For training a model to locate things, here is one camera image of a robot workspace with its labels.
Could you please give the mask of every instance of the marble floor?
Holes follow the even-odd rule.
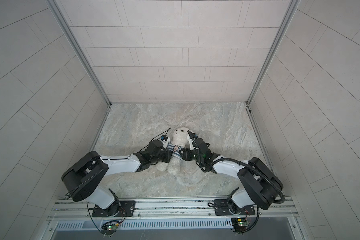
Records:
[[[96,143],[95,151],[106,156],[125,156],[139,151],[159,133],[171,127],[187,127],[209,142],[212,152],[237,160],[259,157],[259,143],[243,103],[114,104]],[[228,195],[239,180],[203,173],[194,161],[182,161],[177,176],[156,166],[138,173],[106,176],[100,185],[118,197]]]

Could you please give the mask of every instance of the black bracket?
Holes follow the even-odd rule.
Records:
[[[135,201],[120,201],[120,211],[112,217],[132,217],[135,211]],[[109,217],[104,209],[95,205],[92,212],[92,217]]]
[[[229,211],[229,208],[228,208],[228,201],[226,199],[215,199],[213,201],[213,203],[217,206],[222,206],[222,207],[226,207],[226,208],[215,208],[215,214],[216,216],[234,216],[236,214],[232,214],[230,211]],[[248,205],[248,206],[245,206],[243,207],[243,211],[241,213],[239,213],[240,215],[247,215],[247,212],[245,211],[247,210],[248,212],[248,215],[255,215],[255,211],[254,211],[254,208],[253,208],[253,205]]]

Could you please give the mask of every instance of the stuffed animal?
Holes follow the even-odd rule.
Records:
[[[173,151],[171,159],[169,163],[159,162],[156,165],[157,170],[164,172],[168,170],[168,172],[172,175],[177,175],[180,171],[180,162],[182,161],[182,157],[179,154],[179,150],[185,147],[187,144],[187,136],[189,129],[186,127],[180,127],[173,132],[173,136],[171,141],[168,143],[167,149]]]

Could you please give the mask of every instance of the wire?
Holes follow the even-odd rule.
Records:
[[[92,220],[92,222],[93,222],[93,225],[95,225],[95,227],[97,228],[97,230],[99,231],[99,233],[101,233],[101,235],[103,235],[103,233],[100,231],[100,229],[96,226],[95,222],[93,221],[91,214],[89,213],[88,201],[87,201],[87,210],[88,210],[88,215],[91,217],[91,220]]]
[[[164,131],[164,132],[167,132],[168,133],[168,131],[171,129],[171,127],[170,128],[168,128],[168,130],[167,131]],[[164,132],[162,132],[162,133],[160,133],[159,135],[157,135],[156,137],[158,137],[158,136],[160,136],[161,134],[163,134]],[[149,142],[152,142],[156,137],[154,137],[154,138],[152,138],[151,139],[151,141],[149,141]],[[149,145],[149,144],[148,144]],[[144,148],[146,148],[146,147],[148,147],[148,145],[147,146],[145,146],[145,147],[143,147],[142,149],[140,149],[140,151],[142,151]],[[140,152],[139,151],[139,152]]]

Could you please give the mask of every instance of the metal frame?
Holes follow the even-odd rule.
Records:
[[[254,95],[255,95],[257,89],[259,88],[260,82],[264,78],[264,75],[267,72],[267,69],[273,59],[273,56],[276,53],[276,50],[278,49],[278,47],[280,45],[281,40],[283,39],[283,36],[288,28],[288,25],[291,22],[294,13],[296,12],[299,1],[300,0],[291,0],[291,2],[289,3],[289,6],[288,6],[287,11],[285,12],[283,21],[280,24],[279,30],[276,34],[276,37],[273,40],[273,43],[271,45],[271,48],[269,49],[268,55],[263,63],[263,66],[261,67],[259,76],[257,77],[257,80],[254,83],[253,89],[248,98],[248,101],[246,102],[248,105],[250,105],[253,101]]]
[[[51,10],[53,16],[55,17],[56,21],[58,22],[59,26],[61,27],[64,35],[68,39],[68,42],[71,44],[73,50],[75,51],[77,57],[79,58],[81,64],[83,65],[84,69],[87,71],[88,76],[92,79],[97,89],[100,91],[101,95],[103,96],[104,100],[106,101],[107,105],[110,106],[111,102],[105,93],[104,89],[102,88],[97,76],[95,75],[91,65],[89,64],[87,58],[85,57],[79,43],[77,42],[75,36],[73,35],[71,28],[67,24],[64,16],[62,15],[60,8],[56,4],[54,0],[46,0],[49,9]]]

